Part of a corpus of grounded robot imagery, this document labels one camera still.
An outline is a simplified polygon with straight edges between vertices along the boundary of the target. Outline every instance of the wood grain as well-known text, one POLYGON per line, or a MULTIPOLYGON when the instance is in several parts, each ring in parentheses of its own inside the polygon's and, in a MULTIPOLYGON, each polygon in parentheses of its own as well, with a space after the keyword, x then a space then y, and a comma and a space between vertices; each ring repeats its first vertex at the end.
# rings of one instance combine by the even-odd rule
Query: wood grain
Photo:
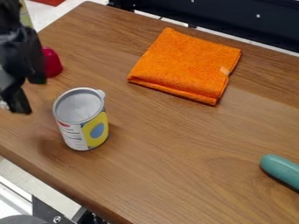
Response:
POLYGON ((299 59, 228 38, 84 3, 40 33, 65 70, 25 85, 31 116, 0 112, 0 153, 112 223, 288 224, 299 199, 260 158, 299 163, 299 59), (126 82, 164 27, 239 47, 223 99, 209 107, 126 82), (51 105, 69 88, 107 93, 110 138, 68 149, 51 105))

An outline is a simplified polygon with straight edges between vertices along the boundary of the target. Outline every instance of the teal handle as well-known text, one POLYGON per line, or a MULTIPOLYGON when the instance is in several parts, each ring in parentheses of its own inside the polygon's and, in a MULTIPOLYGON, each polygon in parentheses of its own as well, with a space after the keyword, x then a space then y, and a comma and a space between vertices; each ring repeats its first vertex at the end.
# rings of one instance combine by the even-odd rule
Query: teal handle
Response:
POLYGON ((291 161, 268 154, 261 159, 261 168, 271 176, 299 190, 299 165, 291 161))

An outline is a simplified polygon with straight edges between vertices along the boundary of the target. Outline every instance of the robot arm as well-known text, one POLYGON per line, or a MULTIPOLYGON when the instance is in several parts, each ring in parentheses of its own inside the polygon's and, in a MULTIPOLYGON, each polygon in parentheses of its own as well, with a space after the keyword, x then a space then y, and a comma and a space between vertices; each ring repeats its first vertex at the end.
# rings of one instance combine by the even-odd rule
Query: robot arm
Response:
POLYGON ((0 98, 14 113, 30 114, 22 85, 46 84, 45 57, 37 33, 20 23, 18 0, 0 0, 0 98))

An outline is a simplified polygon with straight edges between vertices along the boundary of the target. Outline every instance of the orange microfiber cloth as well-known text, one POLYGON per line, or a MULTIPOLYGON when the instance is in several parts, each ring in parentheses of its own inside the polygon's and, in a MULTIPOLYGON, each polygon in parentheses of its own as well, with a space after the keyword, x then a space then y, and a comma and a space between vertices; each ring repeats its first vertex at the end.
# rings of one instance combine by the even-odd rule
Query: orange microfiber cloth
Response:
POLYGON ((166 28, 139 59, 128 81, 216 105, 241 52, 166 28))

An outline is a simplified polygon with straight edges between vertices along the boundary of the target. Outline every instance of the can rim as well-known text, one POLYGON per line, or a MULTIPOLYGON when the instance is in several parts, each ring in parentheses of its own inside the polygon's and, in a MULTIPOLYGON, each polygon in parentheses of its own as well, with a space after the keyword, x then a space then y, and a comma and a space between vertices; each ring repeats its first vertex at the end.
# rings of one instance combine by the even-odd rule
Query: can rim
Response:
POLYGON ((72 89, 69 89, 67 91, 65 91, 63 94, 61 94, 56 100, 55 102, 53 103, 52 105, 52 113, 55 117, 55 119, 59 122, 62 122, 62 123, 66 123, 66 124, 80 124, 80 123, 85 123, 85 122, 88 122, 92 119, 94 119, 98 114, 100 114, 100 112, 103 110, 104 108, 104 104, 105 104, 105 98, 95 89, 93 88, 90 88, 90 87, 76 87, 76 88, 72 88, 72 89), (57 107, 58 107, 58 104, 61 102, 61 100, 68 94, 72 93, 72 92, 75 92, 75 91, 78 91, 78 90, 87 90, 87 91, 90 91, 92 92, 93 94, 96 94, 99 99, 101 100, 101 106, 100 108, 98 109, 98 111, 92 115, 91 117, 83 120, 83 121, 80 121, 80 122, 67 122, 67 121, 64 121, 62 119, 59 119, 57 113, 56 113, 56 110, 57 110, 57 107))

